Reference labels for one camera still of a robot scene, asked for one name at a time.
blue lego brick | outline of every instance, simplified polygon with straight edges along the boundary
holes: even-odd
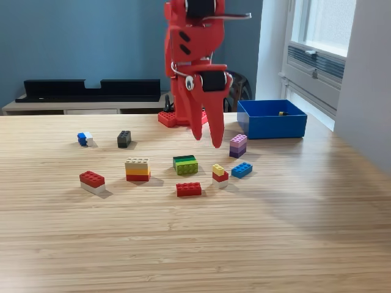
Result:
[[[81,146],[86,146],[87,145],[86,139],[79,139],[79,143],[80,143]]]
[[[87,139],[86,139],[86,136],[84,135],[83,132],[78,134],[78,142],[82,146],[86,146],[87,145]]]
[[[242,163],[232,169],[231,175],[239,179],[245,177],[252,172],[252,165],[248,163]]]

window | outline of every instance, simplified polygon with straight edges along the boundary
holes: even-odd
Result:
[[[356,0],[297,0],[291,40],[346,57]]]
[[[311,100],[306,100],[302,95],[289,89],[287,99],[305,113],[313,115],[316,119],[322,122],[331,131],[334,131],[335,121],[324,112],[315,107]]]
[[[356,0],[290,0],[282,98],[296,89],[329,117],[337,114]]]

green lego brick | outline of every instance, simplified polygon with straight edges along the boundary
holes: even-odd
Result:
[[[198,162],[180,162],[177,164],[176,171],[178,175],[195,174],[198,172]]]
[[[182,156],[182,157],[173,157],[172,158],[172,166],[174,167],[174,169],[177,167],[176,164],[178,162],[186,162],[186,161],[193,161],[195,160],[196,158],[193,156],[193,155],[190,155],[190,156]]]
[[[196,157],[194,157],[194,156],[186,156],[186,157],[181,157],[181,158],[176,159],[175,162],[179,163],[179,162],[194,161],[195,159],[196,159]]]

blue plastic bin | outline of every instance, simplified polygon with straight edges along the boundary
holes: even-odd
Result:
[[[288,116],[279,116],[288,112]],[[287,99],[239,101],[238,122],[249,139],[303,137],[307,114]]]

black lego brick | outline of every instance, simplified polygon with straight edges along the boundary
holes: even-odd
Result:
[[[130,131],[122,131],[120,135],[117,137],[118,143],[129,144],[132,141]]]
[[[130,145],[130,142],[128,142],[128,143],[119,142],[118,143],[119,148],[128,148],[129,145]]]

